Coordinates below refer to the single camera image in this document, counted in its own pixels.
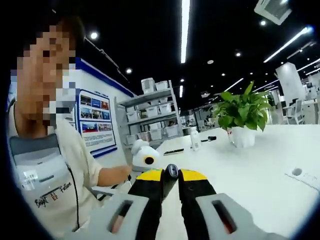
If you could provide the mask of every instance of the white flower pot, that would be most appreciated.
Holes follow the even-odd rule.
[[[232,127],[227,130],[230,142],[236,148],[248,148],[255,145],[256,131],[244,127]]]

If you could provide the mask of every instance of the potted plant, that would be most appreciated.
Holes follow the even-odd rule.
[[[267,92],[252,92],[254,82],[241,95],[228,91],[221,94],[224,102],[218,103],[213,111],[213,120],[218,117],[219,126],[226,130],[230,141],[237,148],[251,147],[255,144],[258,127],[264,131],[268,120],[266,108],[271,108]]]

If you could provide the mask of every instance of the blue border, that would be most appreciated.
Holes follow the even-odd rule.
[[[77,108],[76,108],[76,110],[77,110],[77,111],[76,111],[76,116],[77,116],[76,122],[77,122],[77,125],[78,125],[78,132],[79,132],[79,134],[82,136],[82,134],[81,134],[81,125],[80,125],[80,103],[79,103],[81,91],[87,92],[87,93],[92,94],[92,95],[96,95],[96,96],[98,96],[98,97],[100,97],[100,98],[107,99],[107,100],[108,100],[108,104],[109,104],[110,123],[111,123],[111,127],[112,127],[112,134],[113,134],[113,139],[114,139],[114,145],[110,145],[110,146],[106,146],[106,147],[99,148],[99,149],[96,149],[96,150],[92,150],[92,151],[90,151],[90,153],[91,153],[91,154],[92,154],[92,153],[96,153],[96,152],[99,152],[99,151],[101,151],[101,150],[109,149],[109,148],[112,148],[112,147],[116,146],[117,143],[116,143],[116,136],[115,136],[115,132],[114,132],[114,126],[113,126],[113,124],[112,124],[110,99],[109,99],[108,97],[106,97],[106,96],[101,96],[101,95],[99,95],[99,94],[96,94],[96,93],[94,93],[94,92],[91,92],[91,91],[88,91],[88,90],[85,90],[85,89],[78,89],[78,90],[77,90],[76,100],[75,100],[75,102],[76,102],[76,107],[77,107]]]
[[[119,83],[112,80],[110,77],[102,74],[101,72],[97,71],[93,67],[87,65],[85,62],[81,61],[80,57],[75,58],[75,69],[83,70],[83,71],[87,72],[88,74],[96,77],[97,79],[103,81],[104,83],[118,89],[119,91],[123,92],[124,94],[128,95],[129,97],[131,97],[131,98],[134,97],[134,94],[131,91],[124,88]]]

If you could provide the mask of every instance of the white t-shirt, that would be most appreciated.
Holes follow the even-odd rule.
[[[14,105],[9,110],[9,137],[18,136]],[[55,131],[61,155],[72,170],[79,205],[79,225],[82,226],[90,218],[94,208],[102,207],[95,196],[86,188],[98,184],[98,176],[102,166],[87,150],[81,135],[65,119],[56,121],[56,130],[48,128],[48,134]],[[65,231],[77,227],[77,200],[74,182],[69,175],[66,183],[55,192],[49,194],[42,204],[34,199],[26,199],[40,223],[55,237],[63,236]]]

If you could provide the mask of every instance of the man's hand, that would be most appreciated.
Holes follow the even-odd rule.
[[[102,168],[99,172],[97,185],[99,187],[110,187],[116,184],[120,184],[128,179],[128,176],[131,172],[132,165]]]

